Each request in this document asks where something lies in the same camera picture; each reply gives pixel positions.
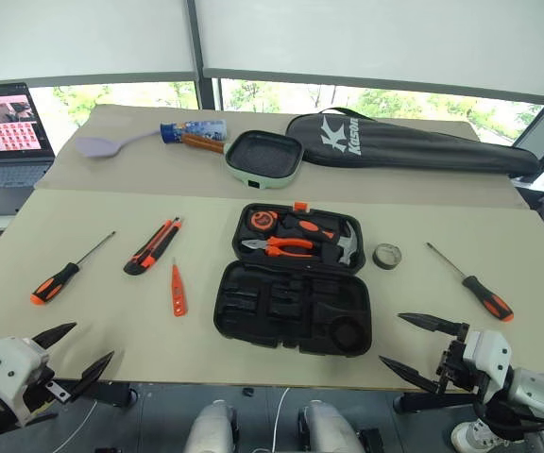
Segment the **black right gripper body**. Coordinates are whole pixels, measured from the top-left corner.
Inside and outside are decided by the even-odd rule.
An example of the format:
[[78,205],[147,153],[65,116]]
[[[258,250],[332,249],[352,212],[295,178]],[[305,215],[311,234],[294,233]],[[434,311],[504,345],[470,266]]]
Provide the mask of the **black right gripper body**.
[[460,325],[456,337],[450,341],[448,348],[442,353],[436,369],[439,376],[437,394],[444,394],[450,383],[459,389],[472,391],[477,384],[477,372],[466,364],[464,359],[466,339],[469,325]]

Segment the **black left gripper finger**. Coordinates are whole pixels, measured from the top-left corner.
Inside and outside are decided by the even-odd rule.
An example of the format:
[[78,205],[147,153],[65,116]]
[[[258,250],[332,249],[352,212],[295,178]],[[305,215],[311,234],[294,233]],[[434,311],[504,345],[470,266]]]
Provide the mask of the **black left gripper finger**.
[[89,365],[81,374],[81,378],[75,383],[69,391],[70,399],[78,399],[82,396],[94,383],[96,383],[114,355],[111,351],[105,354],[100,359]]
[[56,327],[49,328],[32,338],[32,341],[43,349],[48,349],[60,341],[75,326],[76,322],[64,323]]

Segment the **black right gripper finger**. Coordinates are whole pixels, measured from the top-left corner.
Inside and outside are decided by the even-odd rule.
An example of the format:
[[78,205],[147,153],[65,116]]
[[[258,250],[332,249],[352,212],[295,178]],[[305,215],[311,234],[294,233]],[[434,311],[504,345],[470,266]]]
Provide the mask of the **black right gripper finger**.
[[468,335],[467,323],[455,323],[430,314],[403,312],[398,317],[417,327],[429,331],[439,331],[453,337],[466,337]]
[[399,361],[389,359],[384,356],[379,356],[381,362],[397,374],[403,380],[415,385],[421,390],[431,394],[440,393],[440,385],[438,382],[423,377],[416,369],[405,365]]

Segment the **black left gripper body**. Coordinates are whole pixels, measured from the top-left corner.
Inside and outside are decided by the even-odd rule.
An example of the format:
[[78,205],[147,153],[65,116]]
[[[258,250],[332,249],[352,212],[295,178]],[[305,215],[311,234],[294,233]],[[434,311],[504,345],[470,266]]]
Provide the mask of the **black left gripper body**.
[[27,385],[23,401],[31,415],[54,401],[62,404],[71,401],[71,392],[57,383],[54,376],[55,372],[45,365],[37,371],[36,379]]

